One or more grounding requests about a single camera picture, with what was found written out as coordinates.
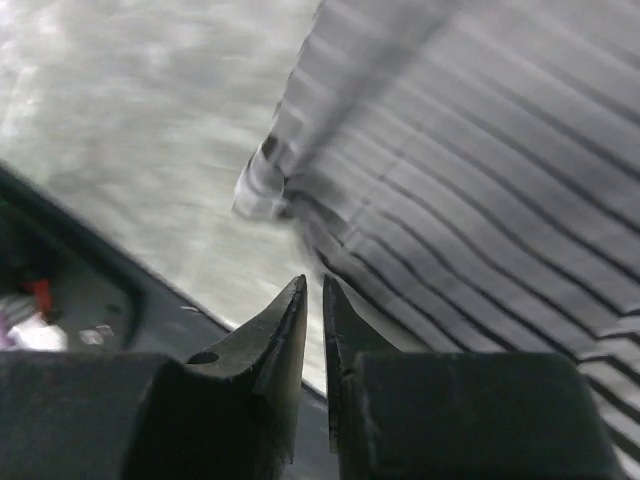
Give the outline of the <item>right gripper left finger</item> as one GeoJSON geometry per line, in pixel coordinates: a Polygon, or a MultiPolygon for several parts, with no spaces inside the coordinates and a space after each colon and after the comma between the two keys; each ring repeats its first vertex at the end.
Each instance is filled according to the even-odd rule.
{"type": "Polygon", "coordinates": [[[278,479],[292,462],[307,322],[298,276],[186,362],[5,352],[5,479],[278,479]]]}

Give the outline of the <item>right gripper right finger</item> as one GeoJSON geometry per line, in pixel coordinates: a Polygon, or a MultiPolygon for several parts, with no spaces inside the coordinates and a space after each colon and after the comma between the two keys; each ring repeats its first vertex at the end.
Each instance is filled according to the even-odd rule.
{"type": "Polygon", "coordinates": [[[331,451],[344,479],[620,479],[591,393],[555,354],[406,353],[323,285],[331,451]]]}

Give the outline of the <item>striped multicolour tank top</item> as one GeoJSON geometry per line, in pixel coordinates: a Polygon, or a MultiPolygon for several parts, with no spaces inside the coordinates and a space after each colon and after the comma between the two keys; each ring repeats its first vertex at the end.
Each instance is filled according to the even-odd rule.
{"type": "Polygon", "coordinates": [[[233,208],[410,344],[572,359],[638,477],[637,2],[321,2],[233,208]]]}

